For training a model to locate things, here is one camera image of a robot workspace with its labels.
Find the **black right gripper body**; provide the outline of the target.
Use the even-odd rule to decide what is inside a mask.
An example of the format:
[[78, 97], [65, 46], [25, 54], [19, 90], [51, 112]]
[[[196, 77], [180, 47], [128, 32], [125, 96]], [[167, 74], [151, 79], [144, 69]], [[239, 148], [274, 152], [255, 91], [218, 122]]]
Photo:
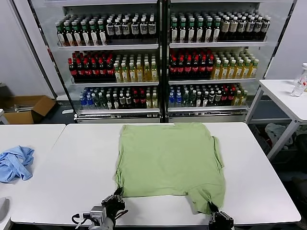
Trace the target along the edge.
[[232, 230], [234, 220], [222, 211], [213, 212], [208, 223], [209, 230]]

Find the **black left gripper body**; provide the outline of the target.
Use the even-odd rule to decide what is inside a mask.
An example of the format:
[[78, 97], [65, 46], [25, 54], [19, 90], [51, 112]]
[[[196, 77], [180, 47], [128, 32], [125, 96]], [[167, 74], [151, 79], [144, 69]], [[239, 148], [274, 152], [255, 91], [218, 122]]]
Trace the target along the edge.
[[125, 210], [125, 203], [121, 195], [110, 195], [102, 201], [107, 217], [115, 217], [119, 211]]

